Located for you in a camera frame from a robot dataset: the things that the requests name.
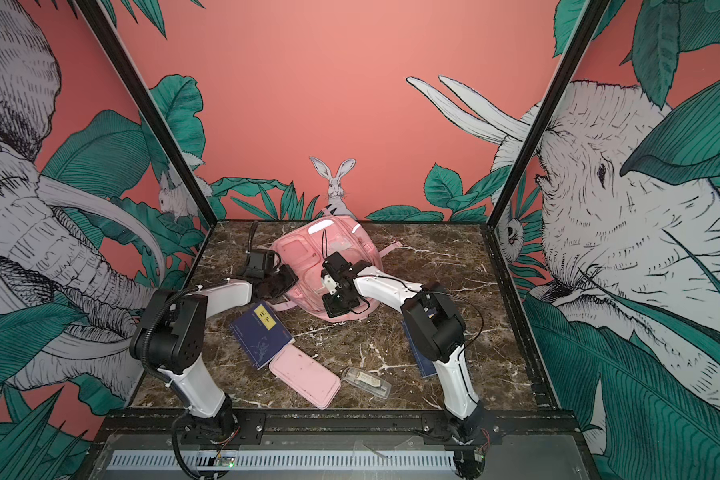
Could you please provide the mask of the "pink student backpack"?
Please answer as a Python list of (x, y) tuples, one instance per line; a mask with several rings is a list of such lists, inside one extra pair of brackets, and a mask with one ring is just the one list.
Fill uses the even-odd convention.
[(368, 306), (354, 313), (335, 318), (328, 316), (322, 301), (322, 296), (328, 292), (322, 284), (322, 264), (328, 255), (339, 252), (351, 263), (364, 260), (382, 268), (382, 258), (401, 246), (402, 243), (396, 241), (382, 250), (378, 249), (363, 226), (350, 216), (328, 215), (316, 219), (272, 243), (271, 249), (291, 267), (298, 282), (286, 293), (286, 302), (272, 304), (271, 307), (276, 311), (300, 307), (332, 323), (365, 319), (380, 306), (379, 301), (372, 300)]

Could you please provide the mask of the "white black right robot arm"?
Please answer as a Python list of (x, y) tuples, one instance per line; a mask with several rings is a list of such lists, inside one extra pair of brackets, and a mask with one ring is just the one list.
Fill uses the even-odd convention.
[(374, 266), (331, 273), (321, 271), (331, 317), (374, 300), (402, 317), (415, 348), (434, 364), (448, 414), (464, 422), (480, 405), (465, 359), (466, 322), (452, 296), (437, 282), (419, 284), (388, 275)]

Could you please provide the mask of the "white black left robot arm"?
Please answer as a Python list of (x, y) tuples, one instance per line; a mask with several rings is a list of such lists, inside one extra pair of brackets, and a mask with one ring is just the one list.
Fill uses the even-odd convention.
[(283, 265), (261, 278), (227, 278), (181, 290), (159, 289), (142, 312), (129, 353), (146, 373), (179, 397), (190, 416), (216, 419), (229, 400), (202, 360), (206, 320), (227, 310), (280, 297), (297, 282), (294, 271)]

